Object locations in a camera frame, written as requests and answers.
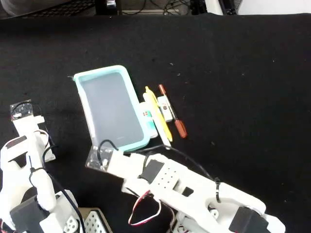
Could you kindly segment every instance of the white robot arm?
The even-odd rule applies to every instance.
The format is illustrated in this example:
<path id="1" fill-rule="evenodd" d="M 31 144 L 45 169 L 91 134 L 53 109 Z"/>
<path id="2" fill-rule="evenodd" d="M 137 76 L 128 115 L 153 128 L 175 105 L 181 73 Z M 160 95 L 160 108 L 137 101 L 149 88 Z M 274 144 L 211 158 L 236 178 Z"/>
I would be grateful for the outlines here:
<path id="1" fill-rule="evenodd" d="M 94 147 L 86 167 L 124 179 L 123 192 L 142 197 L 149 191 L 155 200 L 176 209 L 174 233 L 285 232 L 279 219 L 265 214 L 266 206 L 259 199 L 162 154 L 126 156 L 122 151 Z"/>
<path id="2" fill-rule="evenodd" d="M 55 193 L 50 176 L 42 169 L 42 155 L 50 146 L 48 134 L 38 127 L 44 118 L 33 115 L 30 102 L 18 104 L 21 107 L 14 111 L 12 121 L 20 137 L 7 142 L 0 152 L 3 171 L 0 218 L 8 229 L 18 232 L 62 233 L 69 218 L 73 221 L 78 216 L 64 194 Z M 20 159 L 25 160 L 25 164 L 16 162 Z M 55 156 L 47 150 L 45 161 L 53 159 Z M 36 188 L 37 195 L 22 203 L 31 187 Z M 72 193 L 69 190 L 66 193 L 77 206 Z M 80 232 L 80 228 L 70 232 Z"/>

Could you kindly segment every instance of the table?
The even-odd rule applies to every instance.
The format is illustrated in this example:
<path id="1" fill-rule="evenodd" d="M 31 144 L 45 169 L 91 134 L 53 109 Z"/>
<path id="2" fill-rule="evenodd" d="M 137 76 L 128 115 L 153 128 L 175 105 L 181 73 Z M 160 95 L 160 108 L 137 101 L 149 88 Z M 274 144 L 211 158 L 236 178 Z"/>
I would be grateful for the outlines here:
<path id="1" fill-rule="evenodd" d="M 171 126 L 174 147 L 264 201 L 289 233 L 302 232 L 311 217 L 310 28 L 309 15 L 0 21 L 0 145 L 17 135 L 8 105 L 32 99 L 59 145 L 48 169 L 79 205 L 99 207 L 116 233 L 165 232 L 169 210 L 129 227 L 135 197 L 121 193 L 122 180 L 84 166 L 91 141 L 69 76 L 120 64 L 140 100 L 145 85 L 167 88 L 189 133 L 181 139 Z M 142 207 L 137 218 L 156 204 Z"/>

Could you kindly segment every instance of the perforated metal plate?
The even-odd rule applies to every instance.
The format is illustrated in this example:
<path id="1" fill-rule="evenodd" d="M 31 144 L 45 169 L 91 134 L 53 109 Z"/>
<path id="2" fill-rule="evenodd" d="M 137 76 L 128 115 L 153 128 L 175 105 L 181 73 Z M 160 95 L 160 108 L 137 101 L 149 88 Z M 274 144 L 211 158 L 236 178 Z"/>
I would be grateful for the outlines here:
<path id="1" fill-rule="evenodd" d="M 84 221 L 87 233 L 108 233 L 102 219 L 96 211 L 91 211 Z"/>

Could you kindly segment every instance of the black wire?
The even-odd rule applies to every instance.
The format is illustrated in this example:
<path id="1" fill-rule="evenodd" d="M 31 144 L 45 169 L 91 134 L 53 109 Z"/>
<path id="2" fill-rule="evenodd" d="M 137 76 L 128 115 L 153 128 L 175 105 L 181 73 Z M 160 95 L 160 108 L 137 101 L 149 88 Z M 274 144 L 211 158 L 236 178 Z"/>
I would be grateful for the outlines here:
<path id="1" fill-rule="evenodd" d="M 56 145 L 53 145 L 53 146 L 50 146 L 50 147 L 48 147 L 48 148 L 46 148 L 45 149 L 45 151 L 43 152 L 43 154 L 42 154 L 42 167 L 46 170 L 46 166 L 45 166 L 45 155 L 47 154 L 47 152 L 49 151 L 49 150 L 51 150 L 52 148 L 55 148 L 55 147 L 57 147 Z"/>
<path id="2" fill-rule="evenodd" d="M 28 103 L 28 104 L 31 104 L 32 106 L 35 105 L 35 106 L 39 109 L 40 115 L 43 116 L 43 114 L 42 114 L 42 109 L 41 109 L 41 107 L 40 107 L 39 104 L 34 103 L 34 102 L 32 102 L 31 100 L 26 100 L 26 101 L 19 102 L 19 103 L 18 103 L 17 105 L 15 105 L 14 108 L 11 110 L 11 115 L 12 115 L 12 117 L 13 117 L 14 120 L 17 119 L 17 118 L 15 118 L 15 117 L 13 116 L 13 115 L 14 115 L 14 111 L 15 111 L 19 106 L 21 106 L 21 105 L 23 105 L 23 104 L 27 104 L 27 103 Z M 51 145 L 55 145 L 54 142 L 53 142 L 52 137 L 50 136 L 49 130 L 48 130 L 48 128 L 47 128 L 45 122 L 44 122 L 44 128 L 45 128 L 45 131 L 47 132 L 47 134 L 49 135 L 50 144 L 51 144 Z"/>
<path id="3" fill-rule="evenodd" d="M 54 181 L 54 184 L 56 184 L 56 186 L 58 186 L 58 188 L 60 189 L 60 191 L 63 193 L 63 195 L 67 198 L 67 200 L 69 201 L 69 203 L 72 205 L 73 209 L 75 210 L 75 212 L 77 213 L 77 215 L 79 216 L 79 220 L 82 226 L 82 231 L 83 233 L 86 233 L 86 228 L 84 226 L 84 222 L 83 222 L 83 218 L 82 215 L 78 209 L 78 207 L 75 205 L 75 203 L 72 201 L 72 199 L 69 197 L 68 193 L 64 190 L 64 188 L 62 187 L 62 185 L 51 175 L 48 173 L 48 175 L 50 176 L 50 178 L 52 179 L 52 181 Z"/>
<path id="4" fill-rule="evenodd" d="M 75 212 L 77 213 L 78 217 L 79 217 L 79 220 L 81 222 L 81 226 L 82 226 L 82 231 L 83 233 L 86 233 L 86 229 L 85 229 L 85 226 L 84 226 L 84 222 L 83 222 L 83 218 L 82 218 L 82 215 L 78 209 L 78 207 L 75 205 L 75 203 L 72 201 L 72 199 L 69 197 L 68 193 L 64 190 L 64 188 L 62 187 L 62 185 L 56 180 L 56 178 L 54 178 L 48 171 L 47 169 L 45 168 L 45 155 L 46 153 L 55 146 L 50 146 L 48 148 L 46 148 L 46 150 L 43 152 L 43 155 L 42 155 L 42 167 L 40 168 L 37 168 L 37 169 L 34 169 L 33 166 L 31 165 L 31 168 L 30 168 L 30 176 L 29 176 L 29 181 L 30 183 L 32 184 L 31 182 L 31 176 L 32 174 L 35 172 L 35 171 L 38 171 L 40 169 L 43 169 L 46 171 L 46 173 L 49 175 L 49 177 L 52 179 L 52 181 L 54 182 L 54 184 L 56 184 L 56 186 L 59 188 L 59 190 L 63 193 L 63 195 L 66 197 L 66 199 L 69 201 L 69 203 L 71 204 L 71 206 L 73 207 L 73 209 L 75 210 Z"/>
<path id="5" fill-rule="evenodd" d="M 126 13 L 126 12 L 122 12 L 122 13 L 124 13 L 126 15 L 129 15 L 129 16 L 137 15 L 138 13 L 142 12 L 143 9 L 145 9 L 146 3 L 147 3 L 147 0 L 144 0 L 144 4 L 142 5 L 142 8 L 139 11 L 135 12 L 135 13 Z"/>
<path id="6" fill-rule="evenodd" d="M 115 145 L 111 140 L 109 140 L 109 139 L 103 140 L 103 141 L 99 144 L 99 146 L 98 146 L 98 148 L 97 148 L 97 158 L 98 158 L 99 163 L 100 163 L 101 166 L 103 165 L 103 162 L 102 162 L 102 159 L 101 159 L 101 147 L 102 147 L 102 145 L 103 145 L 105 142 L 109 142 L 110 145 L 112 145 L 112 147 L 113 147 L 115 150 L 119 150 L 119 149 L 116 147 L 116 145 Z"/>
<path id="7" fill-rule="evenodd" d="M 188 156 L 184 152 L 181 152 L 180 150 L 177 150 L 173 147 L 169 147 L 169 146 L 162 144 L 162 145 L 158 145 L 158 146 L 154 146 L 154 147 L 150 147 L 150 148 L 146 148 L 146 149 L 136 150 L 136 151 L 133 151 L 132 153 L 142 153 L 142 152 L 151 151 L 151 150 L 158 149 L 158 148 L 169 148 L 172 151 L 182 155 L 186 159 L 190 160 L 197 168 L 199 168 L 208 179 L 210 179 L 212 181 L 214 180 L 212 178 L 212 176 L 199 163 L 197 163 L 194 159 L 192 159 L 190 156 Z"/>

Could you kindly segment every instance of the pen cap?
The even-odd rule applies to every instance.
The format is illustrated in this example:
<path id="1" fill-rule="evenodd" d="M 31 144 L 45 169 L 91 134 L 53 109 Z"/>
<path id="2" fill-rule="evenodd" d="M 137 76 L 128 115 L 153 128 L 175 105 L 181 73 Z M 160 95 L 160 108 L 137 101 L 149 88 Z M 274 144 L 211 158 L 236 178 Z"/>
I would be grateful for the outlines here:
<path id="1" fill-rule="evenodd" d="M 175 126 L 179 132 L 179 135 L 182 138 L 187 137 L 188 134 L 187 134 L 186 128 L 184 126 L 184 123 L 181 120 L 175 120 Z"/>
<path id="2" fill-rule="evenodd" d="M 160 88 L 160 92 L 162 95 L 165 95 L 166 94 L 166 91 L 164 89 L 164 86 L 162 84 L 159 84 L 159 88 Z"/>

